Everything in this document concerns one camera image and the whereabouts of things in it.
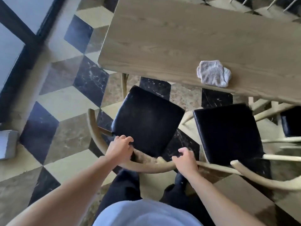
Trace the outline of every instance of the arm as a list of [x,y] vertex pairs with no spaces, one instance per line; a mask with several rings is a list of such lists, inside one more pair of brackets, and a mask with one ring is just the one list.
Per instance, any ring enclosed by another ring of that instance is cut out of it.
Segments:
[[215,186],[198,173],[193,151],[181,148],[179,152],[182,152],[183,155],[180,157],[173,156],[172,160],[180,173],[197,192],[216,226],[264,226],[258,219],[220,193]]
[[78,225],[108,174],[130,159],[132,137],[116,137],[91,167],[33,203],[7,226]]

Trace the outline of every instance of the white cloth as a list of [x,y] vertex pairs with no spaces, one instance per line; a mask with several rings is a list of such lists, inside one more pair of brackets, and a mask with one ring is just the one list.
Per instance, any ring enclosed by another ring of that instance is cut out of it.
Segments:
[[152,201],[120,201],[105,208],[93,226],[203,226],[190,213]]
[[231,71],[221,64],[220,61],[201,61],[197,68],[197,76],[203,84],[227,87],[231,79]]

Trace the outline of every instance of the black chair seat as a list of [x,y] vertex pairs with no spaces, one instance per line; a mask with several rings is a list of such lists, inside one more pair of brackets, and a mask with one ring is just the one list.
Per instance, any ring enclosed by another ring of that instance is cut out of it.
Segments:
[[134,86],[124,99],[111,131],[134,138],[133,146],[159,157],[176,132],[185,110],[140,87]]
[[301,106],[286,110],[280,115],[285,136],[301,137]]
[[198,109],[194,118],[210,163],[229,166],[232,160],[244,163],[264,154],[252,110],[246,104]]

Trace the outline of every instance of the cleaning rag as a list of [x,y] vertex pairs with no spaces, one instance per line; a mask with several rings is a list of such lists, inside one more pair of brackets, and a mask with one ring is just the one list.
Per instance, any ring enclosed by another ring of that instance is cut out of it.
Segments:
[[231,71],[223,67],[219,60],[201,61],[197,68],[197,76],[203,84],[227,87],[231,79]]

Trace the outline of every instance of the person's left hand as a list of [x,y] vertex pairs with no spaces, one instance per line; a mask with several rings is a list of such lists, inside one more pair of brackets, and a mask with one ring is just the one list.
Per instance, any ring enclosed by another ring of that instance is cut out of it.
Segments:
[[114,141],[110,143],[105,156],[114,161],[116,165],[129,161],[134,151],[133,146],[129,144],[133,141],[132,137],[116,136]]

